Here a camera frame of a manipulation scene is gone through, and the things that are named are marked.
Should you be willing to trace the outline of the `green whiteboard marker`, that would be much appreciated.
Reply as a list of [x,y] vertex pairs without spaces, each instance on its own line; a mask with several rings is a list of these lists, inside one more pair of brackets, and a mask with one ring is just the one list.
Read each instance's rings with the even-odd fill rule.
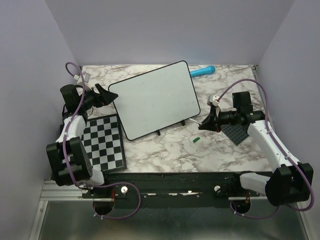
[[198,124],[198,125],[201,125],[201,124],[202,124],[200,121],[197,121],[197,120],[195,120],[195,119],[193,119],[193,118],[189,118],[189,120],[192,121],[192,122],[194,122],[194,123],[196,123],[196,124]]

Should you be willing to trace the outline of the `green marker cap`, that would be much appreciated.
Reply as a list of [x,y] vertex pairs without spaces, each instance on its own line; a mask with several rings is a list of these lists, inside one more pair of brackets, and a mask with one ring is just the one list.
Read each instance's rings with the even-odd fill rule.
[[196,143],[197,141],[200,140],[200,137],[196,137],[195,139],[192,140],[193,143]]

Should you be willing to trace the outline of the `black framed whiteboard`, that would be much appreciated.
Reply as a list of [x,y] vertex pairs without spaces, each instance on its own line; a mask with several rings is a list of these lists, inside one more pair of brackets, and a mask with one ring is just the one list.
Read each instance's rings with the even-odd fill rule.
[[112,83],[114,108],[125,136],[134,141],[200,114],[189,66],[175,62]]

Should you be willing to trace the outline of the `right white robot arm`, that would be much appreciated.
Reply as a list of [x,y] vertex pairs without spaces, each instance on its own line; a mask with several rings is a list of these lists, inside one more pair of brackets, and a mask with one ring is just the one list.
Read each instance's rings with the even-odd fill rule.
[[221,111],[218,96],[207,98],[208,116],[199,130],[221,132],[223,127],[236,127],[251,137],[265,155],[272,174],[270,177],[254,172],[242,173],[230,183],[230,191],[241,196],[247,190],[267,197],[275,207],[307,201],[311,195],[313,168],[301,163],[280,141],[261,110],[254,110],[248,91],[232,95],[234,110]]

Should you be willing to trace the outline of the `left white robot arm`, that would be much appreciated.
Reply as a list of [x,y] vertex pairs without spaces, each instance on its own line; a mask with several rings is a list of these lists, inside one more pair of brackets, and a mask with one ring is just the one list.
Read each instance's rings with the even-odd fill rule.
[[81,138],[88,121],[87,110],[107,106],[119,95],[98,83],[95,87],[98,92],[90,89],[82,94],[78,93],[74,84],[67,84],[60,89],[66,108],[63,128],[59,138],[46,146],[46,154],[58,186],[94,186],[93,191],[104,198],[110,194],[111,185],[105,181],[102,171],[93,168]]

